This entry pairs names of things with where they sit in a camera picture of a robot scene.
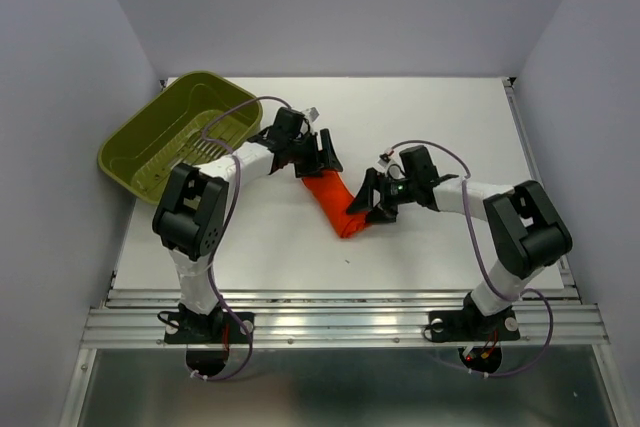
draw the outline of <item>metal frame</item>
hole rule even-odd
[[[541,182],[512,84],[503,85],[529,171]],[[544,292],[554,310],[553,345],[592,345],[616,422],[634,426],[632,411],[614,363],[597,306],[583,305],[566,258],[560,261],[564,289]],[[433,310],[460,308],[466,291],[227,291],[228,303],[256,313],[259,349],[437,348],[422,336]],[[75,426],[89,387],[97,349],[183,349],[163,342],[159,309],[175,309],[177,290],[111,290],[103,307],[89,313],[81,350],[65,402],[61,426]],[[548,332],[544,305],[525,297],[514,305],[522,339],[514,346],[542,345]],[[190,348],[216,348],[191,345]]]

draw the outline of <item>white table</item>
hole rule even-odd
[[[364,171],[386,147],[427,139],[459,154],[473,178],[515,184],[530,178],[500,79],[233,78],[255,95],[275,95],[297,110],[317,107],[328,127],[342,177],[355,194]],[[262,125],[279,107],[263,103]],[[461,173],[432,151],[441,174]],[[114,289],[177,290],[171,259],[151,231],[155,207],[137,201],[117,267]],[[489,229],[476,228],[487,265],[496,254]],[[464,218],[417,205],[400,208],[398,222],[340,240],[291,167],[243,189],[215,262],[221,289],[470,290],[481,280]],[[562,289],[557,266],[532,284]]]

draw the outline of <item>red cloth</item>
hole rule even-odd
[[[338,236],[348,239],[369,227],[365,220],[366,214],[347,214],[353,195],[342,183],[340,174],[331,170],[322,174],[322,177],[305,177],[302,182],[316,198]]]

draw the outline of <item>plastic basket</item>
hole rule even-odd
[[[248,99],[249,92],[211,72],[183,75],[114,133],[98,154],[100,168],[140,199],[158,204],[171,169],[198,165],[226,154],[201,140],[205,125]],[[260,130],[262,106],[248,105],[209,131],[237,149]]]

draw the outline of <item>green bin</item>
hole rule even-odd
[[[204,164],[226,154],[201,140],[203,127],[223,112],[255,98],[211,72],[183,75],[114,133],[98,154],[100,168],[130,192],[158,204],[171,169]],[[228,115],[209,131],[237,149],[260,130],[259,102]]]

